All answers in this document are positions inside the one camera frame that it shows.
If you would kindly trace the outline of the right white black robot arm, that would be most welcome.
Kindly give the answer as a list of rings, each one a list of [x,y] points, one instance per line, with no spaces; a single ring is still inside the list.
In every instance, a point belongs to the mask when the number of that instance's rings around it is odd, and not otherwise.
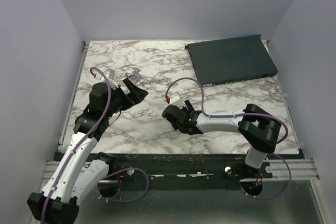
[[[250,144],[241,165],[242,173],[249,178],[259,174],[266,156],[275,151],[281,128],[277,118],[255,104],[248,104],[242,112],[206,116],[202,111],[196,111],[187,100],[183,105],[169,104],[162,117],[183,134],[240,133]]]

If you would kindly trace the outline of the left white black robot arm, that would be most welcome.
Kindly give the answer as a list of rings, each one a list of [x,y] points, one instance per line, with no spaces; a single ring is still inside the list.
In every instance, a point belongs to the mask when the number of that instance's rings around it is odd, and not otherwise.
[[[123,83],[129,89],[124,93],[113,81],[92,86],[89,103],[76,118],[70,144],[54,174],[39,193],[31,193],[27,204],[36,220],[41,223],[74,223],[79,205],[102,178],[116,175],[114,156],[100,153],[91,167],[81,172],[83,165],[109,126],[109,118],[118,112],[141,103],[148,92],[138,88],[129,79]]]

